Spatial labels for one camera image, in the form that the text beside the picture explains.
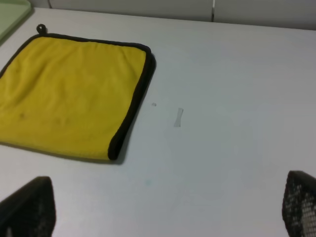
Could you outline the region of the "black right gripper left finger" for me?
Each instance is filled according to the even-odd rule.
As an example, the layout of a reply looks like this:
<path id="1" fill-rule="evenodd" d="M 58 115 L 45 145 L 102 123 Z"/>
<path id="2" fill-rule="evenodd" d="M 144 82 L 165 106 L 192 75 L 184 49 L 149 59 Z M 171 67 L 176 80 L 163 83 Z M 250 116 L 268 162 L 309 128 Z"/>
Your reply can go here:
<path id="1" fill-rule="evenodd" d="M 39 176 L 0 202 L 2 237 L 50 237 L 56 223 L 53 185 Z"/>

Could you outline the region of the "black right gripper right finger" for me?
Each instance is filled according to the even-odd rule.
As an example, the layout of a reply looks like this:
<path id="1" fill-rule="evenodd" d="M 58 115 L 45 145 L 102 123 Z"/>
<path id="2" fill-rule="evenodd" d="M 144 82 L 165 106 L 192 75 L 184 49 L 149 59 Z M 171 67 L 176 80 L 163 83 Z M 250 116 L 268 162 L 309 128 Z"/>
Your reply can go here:
<path id="1" fill-rule="evenodd" d="M 290 237 L 316 236 L 316 179 L 303 172 L 288 173 L 282 219 Z"/>

